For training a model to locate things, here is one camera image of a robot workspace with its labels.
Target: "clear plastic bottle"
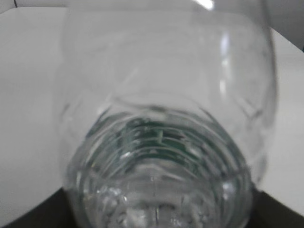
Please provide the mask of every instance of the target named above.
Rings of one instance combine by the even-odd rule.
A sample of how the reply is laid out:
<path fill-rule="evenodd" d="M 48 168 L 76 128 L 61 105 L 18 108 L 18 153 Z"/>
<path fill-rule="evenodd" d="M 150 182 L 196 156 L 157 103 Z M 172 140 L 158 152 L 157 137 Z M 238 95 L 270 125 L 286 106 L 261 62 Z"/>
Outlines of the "clear plastic bottle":
<path fill-rule="evenodd" d="M 276 112 L 260 0 L 74 0 L 54 92 L 82 228 L 241 228 Z"/>

